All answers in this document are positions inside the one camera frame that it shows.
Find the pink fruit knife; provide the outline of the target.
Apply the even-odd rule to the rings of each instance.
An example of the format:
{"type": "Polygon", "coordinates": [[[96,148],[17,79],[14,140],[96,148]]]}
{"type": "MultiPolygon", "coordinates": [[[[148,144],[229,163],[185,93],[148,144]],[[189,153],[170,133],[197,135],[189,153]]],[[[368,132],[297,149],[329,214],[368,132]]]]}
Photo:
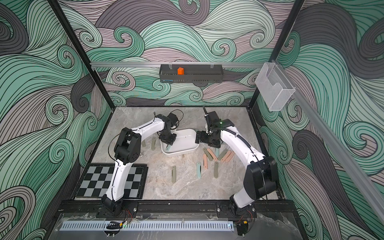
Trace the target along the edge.
{"type": "Polygon", "coordinates": [[[214,153],[211,149],[207,149],[207,151],[208,151],[209,154],[211,155],[213,161],[218,161],[217,156],[215,155],[215,153],[214,153]]]}

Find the olive knife box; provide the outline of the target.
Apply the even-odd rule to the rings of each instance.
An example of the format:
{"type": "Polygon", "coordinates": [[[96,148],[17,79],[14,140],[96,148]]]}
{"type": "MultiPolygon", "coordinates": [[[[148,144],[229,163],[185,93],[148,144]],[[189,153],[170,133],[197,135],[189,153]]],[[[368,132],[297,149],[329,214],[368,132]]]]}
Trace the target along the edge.
{"type": "Polygon", "coordinates": [[[174,184],[177,180],[177,168],[176,166],[172,167],[172,183],[174,184]]]}

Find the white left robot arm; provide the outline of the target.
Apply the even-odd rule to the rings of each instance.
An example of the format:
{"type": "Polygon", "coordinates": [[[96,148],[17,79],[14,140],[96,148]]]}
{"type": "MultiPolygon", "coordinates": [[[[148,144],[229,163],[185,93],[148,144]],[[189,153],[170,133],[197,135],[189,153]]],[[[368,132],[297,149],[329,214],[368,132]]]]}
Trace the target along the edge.
{"type": "Polygon", "coordinates": [[[156,115],[152,121],[139,127],[129,129],[123,128],[119,134],[115,152],[115,167],[106,194],[102,197],[104,207],[117,217],[123,212],[123,198],[126,181],[133,163],[139,158],[141,153],[142,141],[159,133],[161,142],[172,145],[177,135],[172,133],[171,128],[175,127],[178,118],[175,114],[156,115]]]}

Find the olive fruit knife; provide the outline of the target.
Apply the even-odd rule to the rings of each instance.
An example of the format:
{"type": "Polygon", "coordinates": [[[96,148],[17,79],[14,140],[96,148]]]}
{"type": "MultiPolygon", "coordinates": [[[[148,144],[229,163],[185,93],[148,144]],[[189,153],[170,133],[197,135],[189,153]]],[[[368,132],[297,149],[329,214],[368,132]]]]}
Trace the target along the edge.
{"type": "Polygon", "coordinates": [[[219,161],[221,161],[223,159],[223,157],[226,155],[226,153],[228,152],[228,149],[224,149],[220,154],[219,156],[217,157],[219,161]]]}

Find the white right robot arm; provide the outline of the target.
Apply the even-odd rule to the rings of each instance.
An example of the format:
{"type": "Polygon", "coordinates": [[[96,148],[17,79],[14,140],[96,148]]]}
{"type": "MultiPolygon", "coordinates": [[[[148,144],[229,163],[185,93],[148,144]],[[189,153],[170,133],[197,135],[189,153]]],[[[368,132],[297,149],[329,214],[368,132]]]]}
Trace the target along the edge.
{"type": "Polygon", "coordinates": [[[229,203],[231,214],[240,217],[249,205],[277,190],[277,161],[254,148],[232,121],[220,119],[215,111],[205,112],[205,120],[206,129],[197,132],[196,143],[213,148],[220,148],[221,143],[225,143],[245,166],[243,188],[230,197],[229,203]]]}

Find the white storage box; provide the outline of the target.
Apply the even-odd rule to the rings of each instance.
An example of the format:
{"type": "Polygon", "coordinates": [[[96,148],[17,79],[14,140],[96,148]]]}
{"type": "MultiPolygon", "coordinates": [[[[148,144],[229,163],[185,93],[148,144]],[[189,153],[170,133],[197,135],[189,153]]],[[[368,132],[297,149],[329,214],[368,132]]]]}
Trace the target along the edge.
{"type": "Polygon", "coordinates": [[[176,157],[189,153],[193,153],[197,150],[200,144],[195,143],[196,132],[194,129],[184,129],[175,131],[177,138],[170,148],[169,152],[166,152],[167,145],[161,142],[161,150],[167,157],[176,157]]]}

